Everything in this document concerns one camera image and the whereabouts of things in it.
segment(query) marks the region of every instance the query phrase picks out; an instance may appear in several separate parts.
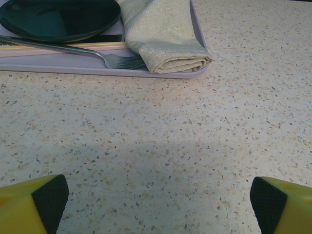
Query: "folded napkin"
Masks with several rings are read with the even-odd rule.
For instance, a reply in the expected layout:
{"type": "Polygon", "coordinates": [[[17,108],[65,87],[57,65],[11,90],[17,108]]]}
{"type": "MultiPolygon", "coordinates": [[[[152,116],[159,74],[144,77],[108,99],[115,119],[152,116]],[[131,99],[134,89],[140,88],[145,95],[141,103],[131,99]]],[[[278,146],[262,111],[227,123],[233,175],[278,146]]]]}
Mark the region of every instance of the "folded napkin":
{"type": "Polygon", "coordinates": [[[194,35],[190,0],[117,0],[125,41],[154,73],[192,72],[210,61],[194,35]]]}

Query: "beige napkin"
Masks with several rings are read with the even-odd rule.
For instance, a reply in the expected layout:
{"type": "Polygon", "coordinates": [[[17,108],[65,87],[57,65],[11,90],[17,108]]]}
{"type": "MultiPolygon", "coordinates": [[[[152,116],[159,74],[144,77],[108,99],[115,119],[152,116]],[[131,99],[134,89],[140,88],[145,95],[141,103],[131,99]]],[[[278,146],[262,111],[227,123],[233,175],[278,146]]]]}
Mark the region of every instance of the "beige napkin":
{"type": "Polygon", "coordinates": [[[190,0],[117,0],[125,40],[154,73],[191,72],[206,66],[208,51],[196,40],[190,0]]]}

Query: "speckled countertop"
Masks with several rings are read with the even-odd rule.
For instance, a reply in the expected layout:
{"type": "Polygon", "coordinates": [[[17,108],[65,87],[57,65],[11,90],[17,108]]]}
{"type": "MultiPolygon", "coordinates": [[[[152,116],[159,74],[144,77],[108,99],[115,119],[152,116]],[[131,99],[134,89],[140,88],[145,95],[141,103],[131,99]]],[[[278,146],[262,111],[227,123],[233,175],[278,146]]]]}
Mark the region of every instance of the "speckled countertop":
{"type": "Polygon", "coordinates": [[[64,174],[58,234],[258,234],[255,176],[312,186],[312,3],[195,7],[196,79],[0,73],[0,185],[64,174]]]}

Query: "black rubber pad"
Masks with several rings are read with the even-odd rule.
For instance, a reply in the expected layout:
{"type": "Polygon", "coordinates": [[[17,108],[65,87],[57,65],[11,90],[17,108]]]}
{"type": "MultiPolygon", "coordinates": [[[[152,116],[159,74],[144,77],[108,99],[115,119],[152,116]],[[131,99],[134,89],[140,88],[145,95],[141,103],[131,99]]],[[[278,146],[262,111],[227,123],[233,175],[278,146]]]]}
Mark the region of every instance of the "black rubber pad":
{"type": "Polygon", "coordinates": [[[47,234],[56,234],[68,200],[65,176],[57,175],[34,191],[32,197],[47,234]]]}
{"type": "Polygon", "coordinates": [[[250,190],[250,200],[262,234],[274,234],[287,197],[287,194],[264,179],[254,178],[250,190]]]}

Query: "yellow object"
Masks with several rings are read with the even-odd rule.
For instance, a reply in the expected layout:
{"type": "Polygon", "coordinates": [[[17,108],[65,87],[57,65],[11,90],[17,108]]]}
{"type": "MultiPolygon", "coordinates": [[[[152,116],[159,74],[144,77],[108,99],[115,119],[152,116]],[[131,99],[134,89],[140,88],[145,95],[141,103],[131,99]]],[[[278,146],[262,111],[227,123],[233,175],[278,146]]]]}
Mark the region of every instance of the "yellow object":
{"type": "Polygon", "coordinates": [[[256,177],[251,201],[262,234],[312,234],[312,188],[256,177]]]}
{"type": "Polygon", "coordinates": [[[55,234],[67,199],[63,175],[0,188],[0,233],[55,234]]]}

